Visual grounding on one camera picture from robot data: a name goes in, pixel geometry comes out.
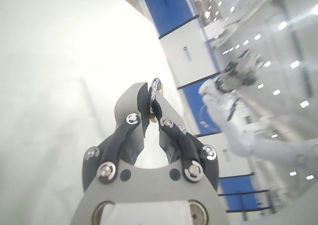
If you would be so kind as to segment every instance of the metal ring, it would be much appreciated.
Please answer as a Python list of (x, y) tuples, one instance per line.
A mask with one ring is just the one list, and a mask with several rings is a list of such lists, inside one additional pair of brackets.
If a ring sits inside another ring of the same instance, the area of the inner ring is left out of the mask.
[(150, 94), (150, 114), (153, 114), (152, 102), (156, 99), (157, 90), (161, 89), (161, 81), (159, 78), (155, 78), (151, 83), (151, 94)]
[[(136, 120), (134, 121), (131, 121), (130, 120), (130, 116), (136, 116)], [(137, 120), (137, 114), (136, 113), (132, 113), (132, 114), (129, 114), (127, 117), (126, 117), (126, 122), (130, 125), (136, 125), (138, 123), (138, 120)]]
[[(208, 160), (214, 160), (214, 159), (216, 159), (216, 157), (217, 157), (217, 152), (215, 151), (215, 149), (212, 147), (212, 146), (210, 146), (210, 145), (204, 145), (203, 147), (202, 147), (202, 149), (206, 152), (206, 154), (207, 154), (207, 159)], [(213, 155), (209, 155), (208, 154), (208, 151), (211, 151), (211, 152), (213, 152)]]
[(98, 170), (97, 170), (97, 177), (101, 177), (101, 169), (104, 167), (104, 166), (109, 166), (112, 168), (112, 171), (111, 173), (109, 174), (109, 176), (107, 177), (108, 180), (112, 180), (112, 178), (115, 176), (115, 173), (116, 173), (116, 166), (113, 162), (110, 162), (110, 161), (107, 161), (103, 164), (101, 164), (99, 167), (98, 167)]
[(99, 148), (98, 147), (90, 147), (88, 150), (86, 150), (84, 154), (84, 159), (89, 160), (92, 157), (98, 157), (99, 156)]
[(192, 176), (190, 175), (189, 170), (188, 170), (187, 168), (184, 169), (184, 173), (185, 173), (185, 175), (187, 176), (187, 178), (188, 178), (190, 181), (198, 182), (198, 181), (200, 181), (200, 180), (202, 179), (202, 177), (203, 177), (203, 168), (202, 168), (202, 166), (201, 166), (198, 162), (196, 162), (195, 160), (192, 160), (192, 164), (195, 165), (195, 166), (197, 166), (197, 167), (199, 167), (200, 173), (198, 174), (198, 176), (192, 177)]

